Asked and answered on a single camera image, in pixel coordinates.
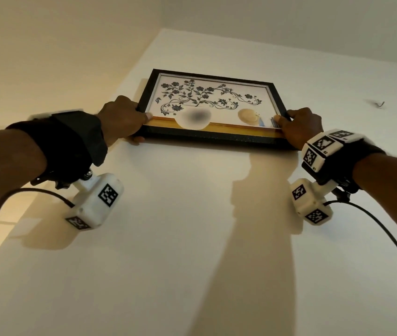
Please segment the black flower pattern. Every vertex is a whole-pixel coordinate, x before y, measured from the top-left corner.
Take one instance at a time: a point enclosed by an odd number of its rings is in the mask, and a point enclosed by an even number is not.
[[[227,110],[235,110],[239,107],[239,102],[245,102],[250,105],[259,105],[262,102],[256,96],[250,94],[246,94],[243,97],[225,84],[221,84],[218,87],[195,87],[194,79],[184,80],[182,85],[174,81],[171,84],[162,84],[161,87],[165,89],[162,92],[162,98],[165,98],[167,102],[163,103],[161,98],[157,98],[155,101],[156,103],[161,103],[161,112],[165,116],[170,114],[175,116],[178,111],[184,109],[181,105],[186,102],[188,106],[197,107],[203,104]],[[220,92],[221,95],[229,96],[229,98],[228,100],[222,98],[212,99],[210,95],[214,95],[214,92]]]

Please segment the person's left hand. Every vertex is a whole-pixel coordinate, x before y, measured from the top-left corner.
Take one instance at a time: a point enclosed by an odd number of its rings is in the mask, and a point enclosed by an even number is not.
[[[141,126],[152,119],[153,114],[136,111],[137,102],[120,95],[115,101],[107,102],[96,114],[102,124],[102,132],[108,147],[119,138],[129,138],[136,143],[144,141],[141,136],[131,137]]]

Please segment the forearm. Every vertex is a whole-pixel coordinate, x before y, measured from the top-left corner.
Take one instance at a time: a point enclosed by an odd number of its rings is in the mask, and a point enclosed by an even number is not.
[[[371,154],[355,165],[352,176],[397,223],[397,158]]]
[[[30,136],[20,130],[0,130],[0,197],[39,176],[46,158]]]

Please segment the picture frame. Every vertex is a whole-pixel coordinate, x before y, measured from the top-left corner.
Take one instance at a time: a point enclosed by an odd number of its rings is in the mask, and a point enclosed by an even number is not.
[[[211,113],[205,128],[178,124],[175,116],[191,108]],[[273,120],[290,117],[271,82],[154,69],[137,111],[154,115],[136,133],[142,137],[294,149]]]

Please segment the black picture frame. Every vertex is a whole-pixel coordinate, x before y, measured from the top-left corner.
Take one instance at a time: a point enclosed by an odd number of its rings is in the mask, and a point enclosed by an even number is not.
[[[218,82],[236,82],[236,83],[246,83],[246,84],[258,84],[266,86],[269,90],[274,103],[280,114],[290,120],[289,115],[285,109],[285,106],[278,94],[278,91],[271,82],[261,82],[252,80],[235,79],[228,77],[217,77],[204,74],[195,73],[185,73],[185,72],[175,72],[167,71],[161,69],[153,69],[150,78],[145,86],[142,93],[141,99],[139,100],[138,107],[136,108],[139,112],[146,112],[147,107],[152,98],[152,94],[157,86],[158,79],[162,74],[168,74],[183,78],[191,79],[210,79],[216,80]],[[217,144],[229,144],[235,146],[257,146],[257,147],[270,147],[282,150],[294,150],[295,148],[290,145],[290,143],[283,137],[282,131],[278,130],[281,137],[267,137],[267,136],[252,136],[245,134],[235,134],[235,133],[220,133],[220,132],[208,132],[202,130],[187,130],[179,128],[170,127],[158,127],[158,126],[148,126],[143,125],[141,129],[135,134],[138,136],[146,138],[156,138],[156,139],[169,139],[169,140],[179,140],[179,141],[198,141],[198,142],[212,142]]]

